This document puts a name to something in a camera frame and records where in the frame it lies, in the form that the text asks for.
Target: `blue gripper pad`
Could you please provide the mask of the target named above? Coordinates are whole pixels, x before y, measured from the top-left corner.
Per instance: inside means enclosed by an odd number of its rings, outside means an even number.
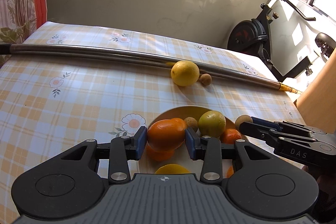
[[[185,146],[188,149],[189,156],[192,160],[196,159],[195,140],[191,135],[189,128],[185,130]]]
[[[280,126],[275,122],[266,121],[266,120],[259,119],[259,118],[256,118],[256,117],[252,117],[252,120],[253,120],[253,123],[255,123],[255,124],[259,124],[259,125],[264,126],[264,127],[270,127],[270,128],[275,129],[278,132],[282,132]]]
[[[137,133],[134,135],[134,138],[137,139],[137,148],[135,150],[136,160],[141,159],[142,153],[145,150],[147,143],[147,128],[140,127]]]

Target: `flower pattern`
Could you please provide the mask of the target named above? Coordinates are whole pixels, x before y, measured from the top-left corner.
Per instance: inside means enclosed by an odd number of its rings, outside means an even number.
[[[46,41],[46,44],[63,44],[69,36],[65,34],[55,34],[51,39]]]
[[[141,126],[146,126],[146,120],[139,114],[127,114],[121,121],[124,123],[122,129],[116,127],[117,132],[109,132],[111,135],[115,137],[134,136]]]
[[[250,67],[248,65],[244,65],[244,68],[245,68],[245,70],[248,74],[258,75],[257,71],[253,67]]]
[[[202,47],[200,45],[195,45],[195,47],[206,54],[212,54],[212,49],[210,47]]]
[[[53,79],[50,80],[49,85],[50,87],[54,88],[54,90],[52,91],[54,98],[56,98],[57,95],[59,95],[59,93],[61,92],[61,90],[59,90],[58,88],[64,83],[64,78],[70,76],[71,72],[66,72],[63,77],[54,77]]]
[[[117,32],[114,32],[111,34],[112,38],[109,39],[109,41],[118,41],[121,43],[130,43],[132,40],[128,37],[128,34],[123,33],[123,34],[119,34]]]
[[[64,80],[62,77],[54,77],[53,79],[50,80],[49,85],[52,88],[58,88],[63,84]]]

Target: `table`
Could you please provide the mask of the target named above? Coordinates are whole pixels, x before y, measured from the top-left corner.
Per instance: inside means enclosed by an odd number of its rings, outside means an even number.
[[[222,66],[275,80],[260,59],[158,35],[46,22],[25,43],[69,44],[149,52]],[[170,70],[50,56],[12,56],[0,69],[0,223],[18,217],[16,177],[86,139],[135,134],[160,113],[183,105],[270,121],[304,123],[285,92],[215,78],[178,87]],[[268,150],[264,142],[250,139]],[[107,177],[107,160],[98,173]],[[136,164],[129,163],[131,173]]]

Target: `green lime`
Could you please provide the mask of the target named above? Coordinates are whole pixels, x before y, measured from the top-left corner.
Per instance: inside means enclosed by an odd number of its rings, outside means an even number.
[[[204,113],[199,121],[198,128],[201,136],[220,137],[226,126],[226,120],[222,113],[216,110],[211,110]]]

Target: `orange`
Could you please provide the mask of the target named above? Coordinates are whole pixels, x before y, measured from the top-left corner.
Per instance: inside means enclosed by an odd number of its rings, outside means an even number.
[[[236,140],[242,138],[242,135],[236,129],[226,129],[223,135],[220,137],[222,143],[234,144]]]
[[[233,175],[233,167],[232,167],[232,165],[230,166],[230,168],[227,170],[227,172],[226,172],[226,177],[227,178],[229,178],[229,177],[231,177],[232,175]]]
[[[172,118],[171,120],[180,122],[183,125],[184,129],[187,128],[187,123],[184,120],[182,120],[181,118]]]
[[[171,151],[168,151],[168,152],[156,152],[149,145],[147,145],[146,146],[146,153],[147,153],[147,156],[152,160],[164,161],[164,160],[169,160],[173,156],[175,151],[171,150]]]
[[[174,175],[174,174],[190,174],[191,172],[178,164],[167,164],[156,170],[155,174],[158,175]]]
[[[157,152],[175,150],[184,142],[184,138],[184,125],[175,120],[155,122],[147,131],[147,142]]]

